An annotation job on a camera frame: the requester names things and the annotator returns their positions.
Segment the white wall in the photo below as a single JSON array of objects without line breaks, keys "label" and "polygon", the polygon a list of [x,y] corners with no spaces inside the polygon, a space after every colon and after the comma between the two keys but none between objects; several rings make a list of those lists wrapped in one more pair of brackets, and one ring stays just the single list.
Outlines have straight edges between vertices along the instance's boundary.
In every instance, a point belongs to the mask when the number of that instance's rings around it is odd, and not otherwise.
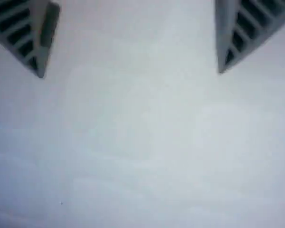
[{"label": "white wall", "polygon": [[213,1],[60,3],[45,80],[0,47],[0,228],[285,228],[285,27],[218,76]]}]

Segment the gray plastic piece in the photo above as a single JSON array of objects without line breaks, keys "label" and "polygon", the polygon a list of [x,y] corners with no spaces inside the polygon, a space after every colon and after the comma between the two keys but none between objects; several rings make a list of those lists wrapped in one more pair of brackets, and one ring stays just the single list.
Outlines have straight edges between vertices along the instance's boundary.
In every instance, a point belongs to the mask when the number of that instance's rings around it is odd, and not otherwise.
[{"label": "gray plastic piece", "polygon": [[285,0],[216,0],[218,71],[224,73],[285,24]]},{"label": "gray plastic piece", "polygon": [[49,0],[0,0],[0,43],[43,78],[60,7]]}]

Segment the white surface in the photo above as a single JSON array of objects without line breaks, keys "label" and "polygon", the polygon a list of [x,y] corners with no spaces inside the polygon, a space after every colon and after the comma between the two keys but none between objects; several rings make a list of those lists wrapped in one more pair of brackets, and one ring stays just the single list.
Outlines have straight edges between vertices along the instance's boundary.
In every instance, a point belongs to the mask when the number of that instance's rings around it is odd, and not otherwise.
[{"label": "white surface", "polygon": [[285,27],[218,76],[213,1],[60,3],[45,80],[0,47],[0,228],[285,228]]}]

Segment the gray triangular object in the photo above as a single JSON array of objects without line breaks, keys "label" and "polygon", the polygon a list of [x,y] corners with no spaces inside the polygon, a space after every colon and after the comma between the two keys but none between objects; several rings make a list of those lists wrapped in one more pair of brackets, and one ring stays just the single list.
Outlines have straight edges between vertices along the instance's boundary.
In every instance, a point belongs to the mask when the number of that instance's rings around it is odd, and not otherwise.
[{"label": "gray triangular object", "polygon": [[285,0],[216,0],[218,71],[224,73],[285,24]]},{"label": "gray triangular object", "polygon": [[43,78],[60,7],[49,0],[0,0],[0,43]]}]

